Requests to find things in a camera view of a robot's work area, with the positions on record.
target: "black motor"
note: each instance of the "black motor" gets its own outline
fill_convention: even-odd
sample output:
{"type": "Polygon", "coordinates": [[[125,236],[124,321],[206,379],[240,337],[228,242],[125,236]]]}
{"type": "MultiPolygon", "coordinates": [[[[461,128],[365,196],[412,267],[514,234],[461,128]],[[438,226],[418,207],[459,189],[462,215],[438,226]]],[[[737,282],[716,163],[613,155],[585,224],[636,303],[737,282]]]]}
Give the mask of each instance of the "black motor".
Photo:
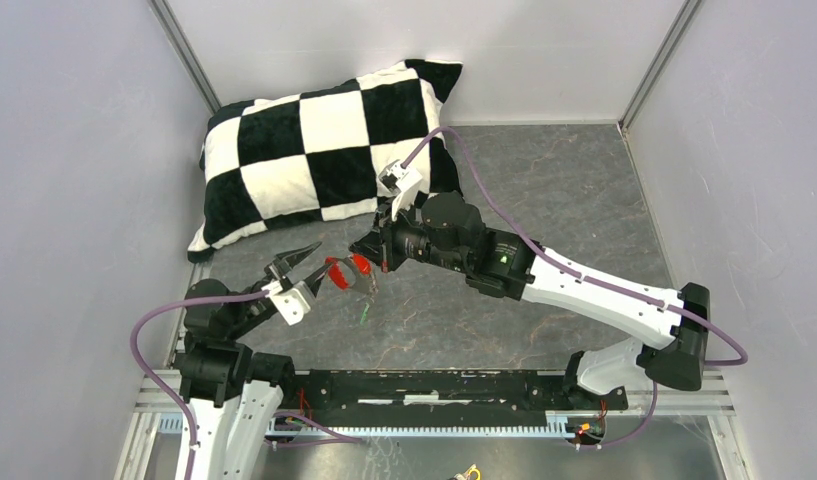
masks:
{"type": "Polygon", "coordinates": [[[392,201],[379,206],[373,229],[349,250],[365,256],[383,272],[407,259],[464,273],[467,285],[492,297],[520,299],[535,255],[513,233],[487,228],[479,209],[456,192],[426,201],[417,221],[412,207],[391,220],[392,201]]]}

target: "red object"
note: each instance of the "red object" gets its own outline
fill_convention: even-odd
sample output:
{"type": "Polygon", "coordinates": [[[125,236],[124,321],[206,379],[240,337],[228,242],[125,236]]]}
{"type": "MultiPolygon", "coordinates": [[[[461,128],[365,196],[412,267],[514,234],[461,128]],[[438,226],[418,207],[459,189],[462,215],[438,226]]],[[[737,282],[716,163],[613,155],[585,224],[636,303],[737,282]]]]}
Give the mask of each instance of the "red object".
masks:
{"type": "Polygon", "coordinates": [[[373,271],[370,261],[357,253],[352,254],[352,263],[354,263],[355,266],[358,267],[358,270],[360,270],[364,275],[369,275],[370,272],[373,271]]]}
{"type": "Polygon", "coordinates": [[[305,389],[300,388],[299,389],[299,415],[305,415],[305,409],[304,409],[305,406],[308,407],[308,418],[313,420],[314,419],[314,409],[311,408],[311,404],[308,403],[307,399],[305,399],[305,389]]]}
{"type": "Polygon", "coordinates": [[[343,276],[343,272],[340,271],[340,267],[337,266],[339,263],[338,259],[334,257],[326,257],[326,263],[331,263],[331,268],[329,268],[329,278],[337,288],[341,290],[346,290],[349,288],[349,282],[346,281],[346,277],[343,276]]]}
{"type": "MultiPolygon", "coordinates": [[[[361,272],[361,275],[370,275],[373,272],[373,267],[370,265],[370,261],[364,258],[362,255],[358,255],[357,253],[352,254],[351,257],[352,263],[358,267],[358,271],[361,272]]],[[[334,257],[327,257],[326,263],[331,263],[331,268],[328,270],[328,276],[337,288],[341,290],[346,290],[349,288],[349,282],[346,281],[346,277],[343,276],[343,272],[340,271],[340,267],[338,263],[340,260],[334,257]]]]}

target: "enclosure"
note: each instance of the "enclosure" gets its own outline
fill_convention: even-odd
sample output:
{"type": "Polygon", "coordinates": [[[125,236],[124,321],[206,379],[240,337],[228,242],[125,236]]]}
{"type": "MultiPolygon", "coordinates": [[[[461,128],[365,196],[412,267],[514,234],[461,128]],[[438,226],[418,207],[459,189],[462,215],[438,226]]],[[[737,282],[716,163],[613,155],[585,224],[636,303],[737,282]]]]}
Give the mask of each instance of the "enclosure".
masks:
{"type": "MultiPolygon", "coordinates": [[[[486,479],[817,477],[817,1],[129,0],[0,1],[0,478],[173,478],[181,427],[131,357],[137,319],[202,278],[245,288],[288,249],[322,242],[306,268],[343,255],[372,221],[275,229],[190,263],[208,119],[405,59],[463,63],[440,123],[532,238],[645,285],[707,286],[750,360],[706,371],[694,395],[666,390],[646,431],[601,452],[380,435],[265,447],[253,478],[472,463],[486,479]]],[[[464,198],[507,228],[446,141],[464,198]]],[[[551,372],[628,336],[428,265],[377,282],[366,308],[325,285],[304,322],[243,341],[299,370],[551,372]]],[[[181,318],[141,334],[165,375],[181,318]]],[[[711,336],[707,358],[733,356],[711,336]]],[[[609,438],[650,405],[646,384],[626,390],[609,438]]]]}

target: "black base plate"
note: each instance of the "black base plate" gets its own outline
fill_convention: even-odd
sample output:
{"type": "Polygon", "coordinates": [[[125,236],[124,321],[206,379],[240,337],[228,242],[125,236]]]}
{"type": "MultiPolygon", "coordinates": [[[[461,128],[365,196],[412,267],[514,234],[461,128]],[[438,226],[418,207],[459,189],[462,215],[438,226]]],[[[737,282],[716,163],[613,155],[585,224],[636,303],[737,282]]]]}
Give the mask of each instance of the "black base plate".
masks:
{"type": "Polygon", "coordinates": [[[311,370],[294,380],[281,408],[298,410],[304,391],[315,419],[333,427],[545,426],[547,410],[598,411],[600,400],[609,410],[629,408],[623,388],[593,395],[537,370],[311,370]],[[436,395],[438,403],[412,403],[412,395],[436,395]]]}

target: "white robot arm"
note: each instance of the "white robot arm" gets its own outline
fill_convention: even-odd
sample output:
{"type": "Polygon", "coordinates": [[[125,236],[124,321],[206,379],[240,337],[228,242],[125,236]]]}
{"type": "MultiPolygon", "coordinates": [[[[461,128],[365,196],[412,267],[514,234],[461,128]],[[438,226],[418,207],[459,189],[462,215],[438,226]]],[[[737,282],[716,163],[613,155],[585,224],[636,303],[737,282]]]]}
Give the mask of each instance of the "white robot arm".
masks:
{"type": "MultiPolygon", "coordinates": [[[[198,445],[181,442],[177,480],[251,478],[264,432],[294,368],[289,357],[254,353],[237,339],[276,313],[294,325],[311,310],[330,265],[296,284],[287,274],[317,247],[319,243],[277,255],[264,269],[265,277],[241,292],[263,291],[256,300],[188,308],[185,351],[176,355],[174,366],[182,375],[181,395],[196,418],[198,445]],[[193,467],[186,477],[191,450],[193,467]]],[[[206,279],[191,287],[187,298],[233,293],[221,282],[206,279]]],[[[184,434],[189,435],[187,427],[184,434]]]]}
{"type": "Polygon", "coordinates": [[[418,221],[413,203],[419,180],[410,166],[395,163],[380,180],[395,200],[379,207],[372,231],[350,250],[382,271],[396,270],[406,259],[434,264],[464,273],[467,284],[483,294],[563,307],[623,330],[628,340],[580,352],[568,364],[577,385],[594,394],[644,377],[679,390],[701,387],[708,332],[671,310],[707,316],[705,287],[688,284],[677,291],[641,285],[540,247],[565,272],[536,256],[516,234],[485,227],[478,209],[457,193],[429,198],[418,221]],[[642,302],[630,292],[658,303],[642,302]]]}

